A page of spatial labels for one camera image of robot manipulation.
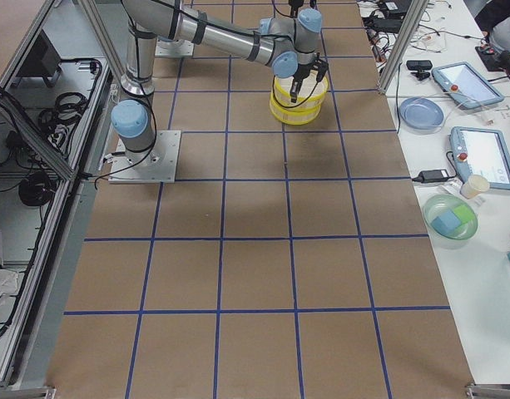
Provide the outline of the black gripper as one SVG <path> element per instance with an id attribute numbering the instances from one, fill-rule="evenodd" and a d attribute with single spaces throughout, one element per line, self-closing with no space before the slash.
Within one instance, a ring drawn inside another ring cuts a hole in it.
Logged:
<path id="1" fill-rule="evenodd" d="M 290 86 L 290 100 L 293 104 L 295 104 L 298 100 L 302 81 L 313 71 L 315 72 L 315 79 L 317 82 L 321 82 L 328 71 L 328 62 L 321 59 L 319 53 L 316 54 L 313 61 L 298 64 L 297 71 L 294 74 L 294 78 Z"/>

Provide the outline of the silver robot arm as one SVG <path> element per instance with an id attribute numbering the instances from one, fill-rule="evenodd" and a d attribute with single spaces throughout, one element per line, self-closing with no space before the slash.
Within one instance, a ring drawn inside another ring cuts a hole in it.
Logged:
<path id="1" fill-rule="evenodd" d="M 187 41 L 270 67 L 278 78 L 292 77 L 290 94 L 297 100 L 302 82 L 312 71 L 320 81 L 329 69 L 319 57 L 323 17 L 306 8 L 288 17 L 269 17 L 255 30 L 216 19 L 182 1 L 123 1 L 129 42 L 121 88 L 128 99 L 154 94 L 152 73 L 157 40 Z"/>

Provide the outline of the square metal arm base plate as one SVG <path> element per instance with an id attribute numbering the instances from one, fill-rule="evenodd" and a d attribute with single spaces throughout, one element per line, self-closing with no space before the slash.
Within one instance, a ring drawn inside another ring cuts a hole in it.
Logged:
<path id="1" fill-rule="evenodd" d="M 113 184 L 174 183 L 181 146 L 181 131 L 158 131 L 154 148 L 149 155 L 127 152 L 121 139 L 113 158 L 108 180 Z"/>

